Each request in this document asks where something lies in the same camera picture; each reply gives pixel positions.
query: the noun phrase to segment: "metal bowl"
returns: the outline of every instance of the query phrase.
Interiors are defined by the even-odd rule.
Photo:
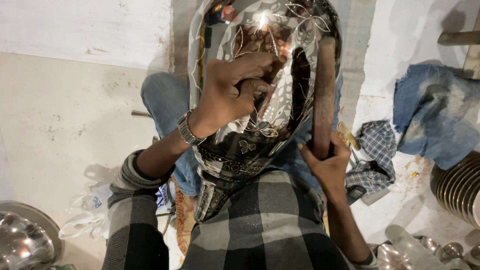
[[[472,151],[444,171],[434,191],[440,206],[480,228],[480,153]]]
[[[204,0],[192,19],[188,76],[197,106],[209,59],[233,61],[270,52],[285,63],[266,79],[274,91],[254,97],[255,110],[193,147],[202,189],[195,219],[214,216],[229,195],[265,169],[311,118],[319,41],[336,41],[339,79],[342,37],[327,0]]]
[[[42,211],[18,202],[0,203],[0,270],[43,270],[63,253],[60,228]]]

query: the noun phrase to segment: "wooden stick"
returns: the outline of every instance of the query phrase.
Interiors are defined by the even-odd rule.
[[[480,31],[442,33],[437,43],[443,46],[479,45]]]
[[[335,39],[320,41],[313,97],[313,149],[320,160],[328,157],[335,99]]]

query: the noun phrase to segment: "metal watch strap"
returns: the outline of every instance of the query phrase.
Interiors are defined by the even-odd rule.
[[[177,127],[179,128],[180,136],[191,146],[197,146],[205,141],[206,138],[200,139],[197,136],[193,135],[188,127],[188,117],[192,113],[192,110],[189,110],[184,114],[179,121],[177,122]]]

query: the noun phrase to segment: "wooden hammer handle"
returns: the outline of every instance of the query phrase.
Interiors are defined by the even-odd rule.
[[[328,158],[335,99],[335,39],[320,40],[313,96],[312,153],[319,160]]]

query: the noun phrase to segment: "plaid cloth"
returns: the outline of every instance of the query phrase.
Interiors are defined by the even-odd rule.
[[[392,158],[396,152],[395,134],[389,121],[364,123],[357,141],[373,161],[361,160],[347,173],[347,186],[360,185],[369,195],[395,183]]]
[[[111,185],[110,238],[103,270],[168,269],[168,248],[155,217],[158,180],[147,180],[132,153]],[[181,269],[353,270],[325,233],[320,195],[283,171],[265,172],[234,193],[213,218],[192,230]],[[357,269],[378,269],[376,259]]]

